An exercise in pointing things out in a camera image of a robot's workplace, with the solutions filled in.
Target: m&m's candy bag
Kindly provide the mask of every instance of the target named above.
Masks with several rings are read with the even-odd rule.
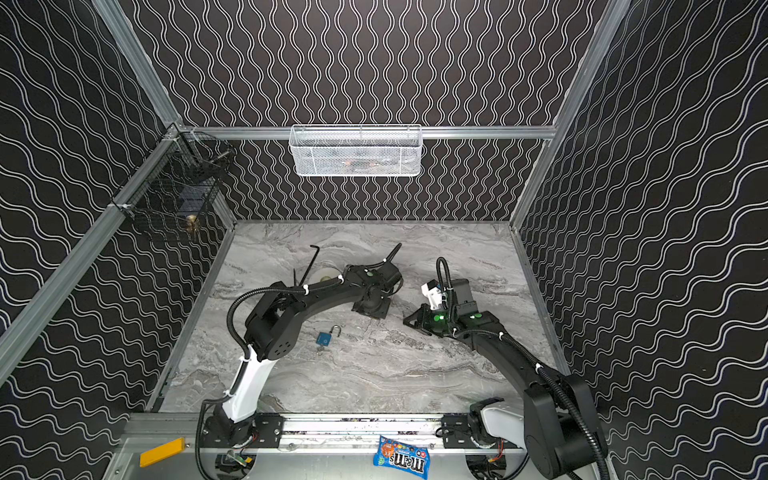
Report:
[[[379,450],[373,456],[373,464],[405,470],[426,480],[429,471],[429,452],[422,447],[379,437]]]

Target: orange wire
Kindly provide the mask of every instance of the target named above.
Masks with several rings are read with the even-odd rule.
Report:
[[[488,460],[489,462],[495,462],[496,460],[499,460],[504,455],[504,441],[498,442],[498,455],[496,455],[494,458],[491,458]]]

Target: black wire mesh basket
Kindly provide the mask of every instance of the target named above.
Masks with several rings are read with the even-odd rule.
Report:
[[[226,141],[184,133],[120,208],[153,241],[198,240],[234,155]]]

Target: tape roll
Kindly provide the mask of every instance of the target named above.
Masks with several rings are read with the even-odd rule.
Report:
[[[310,275],[310,278],[307,280],[307,283],[312,284],[322,282],[324,280],[331,280],[332,278],[336,278],[339,275],[341,275],[341,272],[339,272],[337,269],[333,268],[332,266],[326,266],[320,270],[317,270],[316,272],[313,272],[312,275]]]

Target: metal base plate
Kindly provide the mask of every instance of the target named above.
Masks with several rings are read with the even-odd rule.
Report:
[[[259,414],[253,419],[253,429],[258,432],[256,441],[251,444],[254,449],[276,449],[283,437],[285,419],[277,414]]]
[[[392,299],[388,297],[383,298],[381,304],[379,304],[377,308],[368,310],[362,305],[362,300],[358,300],[352,305],[352,311],[375,319],[385,319],[387,312],[389,312],[389,304],[391,302]]]
[[[467,449],[476,447],[472,441],[467,414],[444,415],[440,423],[443,448]]]

